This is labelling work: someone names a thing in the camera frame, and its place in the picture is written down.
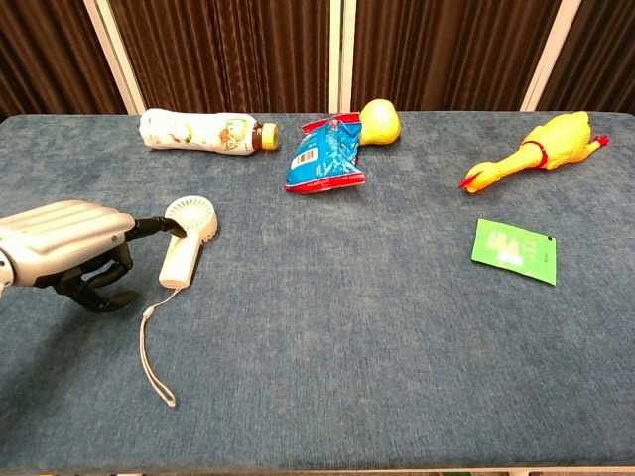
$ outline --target plastic bottle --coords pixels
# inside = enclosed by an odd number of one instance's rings
[[[194,149],[246,156],[278,148],[278,127],[239,113],[187,114],[148,109],[139,133],[152,149]]]

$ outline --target yellow rubber toy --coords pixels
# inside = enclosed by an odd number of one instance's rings
[[[359,120],[361,121],[360,146],[392,144],[401,133],[395,106],[386,99],[374,99],[366,104],[359,113]]]
[[[482,162],[472,167],[458,187],[476,193],[523,169],[552,171],[568,162],[581,162],[608,144],[607,135],[595,136],[588,144],[590,135],[586,112],[561,114],[530,132],[518,151],[506,159]]]

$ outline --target yellow bottle cap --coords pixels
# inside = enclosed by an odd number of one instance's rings
[[[262,148],[265,151],[278,149],[278,126],[271,122],[262,125]]]

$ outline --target brown curtain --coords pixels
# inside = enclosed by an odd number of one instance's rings
[[[537,109],[635,114],[633,0],[582,0]]]
[[[0,114],[125,114],[76,0],[0,0]]]
[[[518,110],[559,3],[358,0],[352,109]]]
[[[110,0],[147,107],[328,107],[328,0]]]

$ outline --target chicken beak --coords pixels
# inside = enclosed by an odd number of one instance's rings
[[[468,177],[464,178],[463,181],[458,185],[458,187],[459,188],[464,188],[465,186],[470,185],[474,181],[474,179],[476,179],[478,177],[479,174],[480,174],[480,172],[477,172],[473,176],[468,176]]]

